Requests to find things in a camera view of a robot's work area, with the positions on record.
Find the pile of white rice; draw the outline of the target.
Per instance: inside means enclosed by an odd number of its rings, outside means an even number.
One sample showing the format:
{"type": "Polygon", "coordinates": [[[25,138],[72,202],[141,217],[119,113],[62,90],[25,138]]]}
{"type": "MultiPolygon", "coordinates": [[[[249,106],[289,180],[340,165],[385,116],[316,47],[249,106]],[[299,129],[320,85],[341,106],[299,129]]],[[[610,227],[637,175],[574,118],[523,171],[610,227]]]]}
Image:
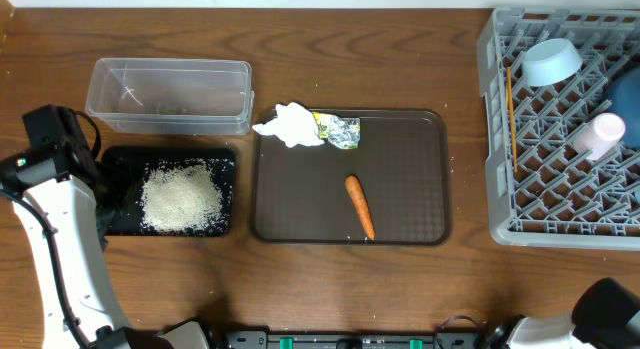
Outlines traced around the pile of white rice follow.
{"type": "Polygon", "coordinates": [[[136,169],[112,235],[223,237],[231,226],[235,162],[172,158],[136,169]]]}

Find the white paper napkin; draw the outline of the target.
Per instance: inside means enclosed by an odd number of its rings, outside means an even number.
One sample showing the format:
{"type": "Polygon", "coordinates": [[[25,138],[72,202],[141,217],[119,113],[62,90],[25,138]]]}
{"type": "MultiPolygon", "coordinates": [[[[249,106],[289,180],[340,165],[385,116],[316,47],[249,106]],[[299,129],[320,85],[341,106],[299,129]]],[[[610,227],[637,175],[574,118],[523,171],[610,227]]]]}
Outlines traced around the white paper napkin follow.
{"type": "Polygon", "coordinates": [[[277,104],[275,111],[273,119],[255,124],[252,129],[262,136],[276,136],[288,148],[296,145],[312,147],[324,144],[311,111],[296,102],[277,104]]]}

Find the silver foil snack wrapper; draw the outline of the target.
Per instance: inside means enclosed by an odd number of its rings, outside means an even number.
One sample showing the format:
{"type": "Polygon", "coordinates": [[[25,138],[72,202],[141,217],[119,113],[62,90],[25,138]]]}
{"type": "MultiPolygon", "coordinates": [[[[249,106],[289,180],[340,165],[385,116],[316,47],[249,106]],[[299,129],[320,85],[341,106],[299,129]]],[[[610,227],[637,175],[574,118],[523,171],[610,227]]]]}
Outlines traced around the silver foil snack wrapper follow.
{"type": "Polygon", "coordinates": [[[361,137],[359,118],[342,118],[334,114],[313,112],[318,127],[318,137],[333,146],[350,150],[358,147],[361,137]]]}

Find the orange carrot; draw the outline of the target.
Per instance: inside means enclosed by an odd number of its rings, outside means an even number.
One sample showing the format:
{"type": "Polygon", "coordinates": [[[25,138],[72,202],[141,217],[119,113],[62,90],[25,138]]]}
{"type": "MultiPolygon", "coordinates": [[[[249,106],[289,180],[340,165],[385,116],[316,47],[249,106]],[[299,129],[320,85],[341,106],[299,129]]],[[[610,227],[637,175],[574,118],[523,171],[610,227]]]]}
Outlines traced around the orange carrot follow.
{"type": "Polygon", "coordinates": [[[364,195],[364,191],[358,178],[354,175],[348,176],[345,179],[345,187],[347,194],[349,195],[352,204],[359,217],[360,223],[366,236],[372,240],[375,239],[375,229],[370,214],[368,202],[364,195]]]}

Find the wooden chopstick with pattern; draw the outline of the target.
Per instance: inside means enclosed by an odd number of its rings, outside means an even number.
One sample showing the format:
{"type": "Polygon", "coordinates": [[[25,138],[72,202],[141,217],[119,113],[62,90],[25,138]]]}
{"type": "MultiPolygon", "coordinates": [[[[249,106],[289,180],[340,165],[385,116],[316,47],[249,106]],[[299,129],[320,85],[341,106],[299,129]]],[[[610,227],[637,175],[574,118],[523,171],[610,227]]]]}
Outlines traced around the wooden chopstick with pattern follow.
{"type": "Polygon", "coordinates": [[[516,143],[516,123],[513,103],[513,85],[511,67],[506,68],[506,102],[509,114],[510,139],[511,139],[511,157],[514,174],[518,171],[517,165],[517,143],[516,143]]]}

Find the light blue small bowl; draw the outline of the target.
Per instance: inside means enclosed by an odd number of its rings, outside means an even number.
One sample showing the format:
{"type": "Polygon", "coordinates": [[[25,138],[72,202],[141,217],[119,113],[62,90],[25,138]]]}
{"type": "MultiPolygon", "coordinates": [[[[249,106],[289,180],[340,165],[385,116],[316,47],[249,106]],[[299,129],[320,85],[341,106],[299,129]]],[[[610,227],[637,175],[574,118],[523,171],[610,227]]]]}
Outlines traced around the light blue small bowl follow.
{"type": "Polygon", "coordinates": [[[540,42],[526,51],[522,72],[531,87],[542,87],[563,81],[575,74],[583,59],[574,44],[564,38],[540,42]]]}

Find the pink plastic cup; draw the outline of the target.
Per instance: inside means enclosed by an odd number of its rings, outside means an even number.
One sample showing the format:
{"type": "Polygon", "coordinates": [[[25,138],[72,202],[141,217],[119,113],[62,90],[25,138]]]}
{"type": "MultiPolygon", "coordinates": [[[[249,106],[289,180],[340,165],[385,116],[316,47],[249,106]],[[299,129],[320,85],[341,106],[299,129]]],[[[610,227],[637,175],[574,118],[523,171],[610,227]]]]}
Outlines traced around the pink plastic cup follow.
{"type": "Polygon", "coordinates": [[[593,118],[575,139],[578,154],[589,152],[588,160],[596,161],[607,154],[623,137],[626,126],[621,117],[602,113],[593,118]]]}

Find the dark blue plate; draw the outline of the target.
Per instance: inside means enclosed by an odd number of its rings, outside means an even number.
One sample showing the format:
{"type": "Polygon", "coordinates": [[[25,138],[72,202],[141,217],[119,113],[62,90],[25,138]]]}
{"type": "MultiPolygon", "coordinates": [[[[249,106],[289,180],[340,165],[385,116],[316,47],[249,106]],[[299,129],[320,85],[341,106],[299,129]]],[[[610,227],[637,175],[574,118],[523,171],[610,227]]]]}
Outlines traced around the dark blue plate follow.
{"type": "Polygon", "coordinates": [[[640,68],[634,68],[613,82],[606,98],[611,102],[608,113],[619,116],[625,124],[622,141],[629,148],[640,145],[640,68]]]}

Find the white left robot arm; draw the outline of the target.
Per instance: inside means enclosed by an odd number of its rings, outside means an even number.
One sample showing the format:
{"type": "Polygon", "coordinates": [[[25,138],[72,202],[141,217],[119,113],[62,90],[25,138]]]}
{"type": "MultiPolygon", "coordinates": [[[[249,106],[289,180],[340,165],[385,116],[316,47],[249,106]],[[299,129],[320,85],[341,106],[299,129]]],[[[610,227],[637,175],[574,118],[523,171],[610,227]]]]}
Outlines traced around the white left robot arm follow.
{"type": "Polygon", "coordinates": [[[114,292],[97,229],[94,189],[101,143],[80,112],[45,105],[23,115],[30,146],[1,162],[1,195],[27,234],[44,311],[46,348],[212,348],[188,319],[165,332],[132,328],[114,292]]]}

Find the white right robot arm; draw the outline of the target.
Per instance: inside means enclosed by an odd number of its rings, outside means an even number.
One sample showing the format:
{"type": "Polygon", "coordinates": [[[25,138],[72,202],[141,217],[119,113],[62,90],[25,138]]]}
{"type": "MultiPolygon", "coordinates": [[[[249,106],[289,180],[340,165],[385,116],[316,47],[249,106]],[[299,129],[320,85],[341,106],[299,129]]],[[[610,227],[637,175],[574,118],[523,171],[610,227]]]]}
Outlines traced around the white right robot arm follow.
{"type": "Polygon", "coordinates": [[[580,297],[570,313],[516,316],[489,332],[480,348],[639,349],[639,297],[604,278],[580,297]]]}

